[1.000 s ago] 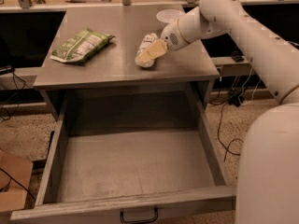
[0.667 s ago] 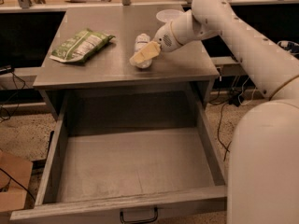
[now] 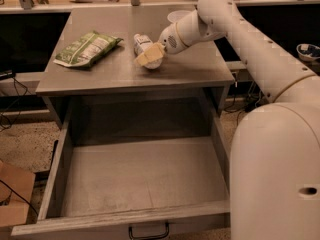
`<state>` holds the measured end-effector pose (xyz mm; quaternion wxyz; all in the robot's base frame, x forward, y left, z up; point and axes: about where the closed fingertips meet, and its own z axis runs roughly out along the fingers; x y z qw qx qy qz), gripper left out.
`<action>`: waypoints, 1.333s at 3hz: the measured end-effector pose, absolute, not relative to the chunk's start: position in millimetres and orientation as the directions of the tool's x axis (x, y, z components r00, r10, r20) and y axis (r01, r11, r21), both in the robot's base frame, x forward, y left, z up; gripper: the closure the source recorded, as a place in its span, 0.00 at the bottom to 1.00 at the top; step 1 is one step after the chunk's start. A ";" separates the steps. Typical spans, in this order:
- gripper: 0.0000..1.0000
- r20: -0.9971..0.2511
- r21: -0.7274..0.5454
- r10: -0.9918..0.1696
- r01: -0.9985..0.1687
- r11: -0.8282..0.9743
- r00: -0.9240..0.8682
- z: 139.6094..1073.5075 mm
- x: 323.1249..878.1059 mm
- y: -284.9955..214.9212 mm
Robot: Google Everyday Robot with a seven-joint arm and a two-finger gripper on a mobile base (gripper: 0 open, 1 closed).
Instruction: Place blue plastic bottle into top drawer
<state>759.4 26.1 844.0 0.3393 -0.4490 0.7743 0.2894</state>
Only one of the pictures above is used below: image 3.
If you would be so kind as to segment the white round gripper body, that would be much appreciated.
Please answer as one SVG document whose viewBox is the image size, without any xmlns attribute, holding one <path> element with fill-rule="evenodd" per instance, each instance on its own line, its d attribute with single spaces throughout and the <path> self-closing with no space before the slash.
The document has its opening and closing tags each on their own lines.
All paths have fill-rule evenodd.
<svg viewBox="0 0 320 240">
<path fill-rule="evenodd" d="M 178 54 L 187 48 L 179 37 L 176 23 L 169 25 L 162 31 L 159 42 L 165 47 L 168 54 Z"/>
</svg>

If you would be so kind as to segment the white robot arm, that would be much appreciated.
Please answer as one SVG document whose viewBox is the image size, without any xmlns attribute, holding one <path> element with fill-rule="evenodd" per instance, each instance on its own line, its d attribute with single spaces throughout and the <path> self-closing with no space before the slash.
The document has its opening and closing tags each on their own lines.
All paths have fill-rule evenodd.
<svg viewBox="0 0 320 240">
<path fill-rule="evenodd" d="M 136 46 L 146 66 L 224 37 L 266 104 L 238 125 L 230 152 L 232 240 L 320 240 L 320 77 L 239 12 L 233 0 L 198 0 L 158 41 Z"/>
</svg>

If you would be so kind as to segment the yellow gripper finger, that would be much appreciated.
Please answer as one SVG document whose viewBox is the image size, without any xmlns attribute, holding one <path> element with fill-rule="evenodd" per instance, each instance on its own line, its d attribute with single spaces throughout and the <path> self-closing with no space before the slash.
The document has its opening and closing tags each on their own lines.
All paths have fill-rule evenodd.
<svg viewBox="0 0 320 240">
<path fill-rule="evenodd" d="M 164 46 L 159 43 L 147 43 L 135 49 L 135 63 L 143 67 L 159 67 L 165 54 Z"/>
</svg>

